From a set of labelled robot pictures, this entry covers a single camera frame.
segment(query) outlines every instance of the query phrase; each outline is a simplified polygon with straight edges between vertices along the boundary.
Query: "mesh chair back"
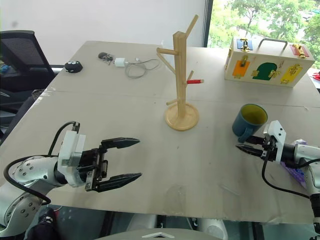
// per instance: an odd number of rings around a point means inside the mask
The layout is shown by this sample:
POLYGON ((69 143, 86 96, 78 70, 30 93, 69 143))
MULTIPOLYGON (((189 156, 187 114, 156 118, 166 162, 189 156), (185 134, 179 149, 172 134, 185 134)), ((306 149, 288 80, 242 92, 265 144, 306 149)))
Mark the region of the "mesh chair back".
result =
POLYGON ((55 77, 34 31, 1 31, 0 36, 1 55, 16 70, 27 73, 31 69, 41 69, 41 71, 47 71, 53 78, 55 77))

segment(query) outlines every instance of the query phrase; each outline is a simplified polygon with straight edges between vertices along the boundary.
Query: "red panel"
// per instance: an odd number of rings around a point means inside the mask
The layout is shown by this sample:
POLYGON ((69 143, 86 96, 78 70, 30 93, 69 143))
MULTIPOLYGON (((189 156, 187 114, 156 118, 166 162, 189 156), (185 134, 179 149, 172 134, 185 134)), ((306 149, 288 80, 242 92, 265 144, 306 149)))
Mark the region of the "red panel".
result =
MULTIPOLYGON (((298 49, 296 49, 294 46, 290 45, 290 48, 291 48, 291 51, 292 51, 293 55, 296 55, 296 56, 299 56, 299 55, 300 55, 298 49)), ((303 50, 303 52, 304 52, 304 55, 305 55, 306 57, 309 57, 309 54, 308 54, 308 52, 307 52, 307 50, 305 49, 304 46, 302 46, 302 50, 303 50)))

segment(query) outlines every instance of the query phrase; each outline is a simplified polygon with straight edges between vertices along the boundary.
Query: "table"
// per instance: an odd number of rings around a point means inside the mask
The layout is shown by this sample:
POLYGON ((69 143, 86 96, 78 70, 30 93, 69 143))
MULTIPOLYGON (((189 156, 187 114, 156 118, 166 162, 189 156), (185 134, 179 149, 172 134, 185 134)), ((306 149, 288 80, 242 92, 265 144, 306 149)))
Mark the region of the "table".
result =
MULTIPOLYGON (((111 149, 106 159, 109 177, 143 175, 125 187, 102 193, 60 187, 48 195, 53 204, 236 221, 312 223, 310 202, 268 187, 261 179, 263 162, 239 151, 231 130, 240 107, 255 103, 266 109, 268 122, 281 122, 286 142, 303 138, 317 146, 320 97, 308 76, 294 88, 225 81, 227 53, 189 48, 188 68, 195 70, 194 78, 205 79, 204 84, 187 89, 187 101, 197 107, 200 120, 194 128, 177 132, 164 120, 165 103, 176 96, 174 76, 164 65, 143 78, 128 79, 123 68, 108 66, 97 57, 99 52, 109 51, 117 57, 144 60, 155 58, 155 49, 155 45, 86 42, 72 58, 82 63, 83 70, 59 73, 0 147, 0 171, 19 157, 46 154, 57 129, 73 120, 81 123, 80 133, 87 136, 86 150, 107 138, 140 139, 141 143, 129 148, 111 149)), ((256 135, 262 136, 262 129, 256 135)), ((58 151, 59 144, 53 152, 58 151)), ((306 193, 280 165, 269 163, 266 176, 275 185, 306 193)))

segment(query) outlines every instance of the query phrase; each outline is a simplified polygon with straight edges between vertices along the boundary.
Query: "brass hinge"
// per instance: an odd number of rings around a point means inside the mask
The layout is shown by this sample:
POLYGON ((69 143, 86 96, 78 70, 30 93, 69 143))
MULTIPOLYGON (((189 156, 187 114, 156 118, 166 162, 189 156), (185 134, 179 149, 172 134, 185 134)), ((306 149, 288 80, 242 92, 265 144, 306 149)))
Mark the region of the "brass hinge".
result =
POLYGON ((289 81, 287 79, 281 80, 281 84, 288 84, 288 83, 289 83, 289 81))
POLYGON ((253 70, 251 76, 256 77, 259 74, 259 70, 253 70))

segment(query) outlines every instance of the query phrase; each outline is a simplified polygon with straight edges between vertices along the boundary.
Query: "metal handle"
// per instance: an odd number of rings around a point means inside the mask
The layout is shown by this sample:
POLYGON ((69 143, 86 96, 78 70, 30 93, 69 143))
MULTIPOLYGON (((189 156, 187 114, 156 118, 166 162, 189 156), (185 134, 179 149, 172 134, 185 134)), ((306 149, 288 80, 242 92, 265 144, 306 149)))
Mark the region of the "metal handle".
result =
POLYGON ((262 42, 266 40, 266 41, 273 41, 273 42, 280 42, 280 43, 285 43, 284 47, 282 48, 282 51, 285 50, 286 46, 288 45, 288 42, 286 40, 279 40, 279 39, 273 39, 273 38, 264 38, 260 41, 258 49, 260 48, 262 42))

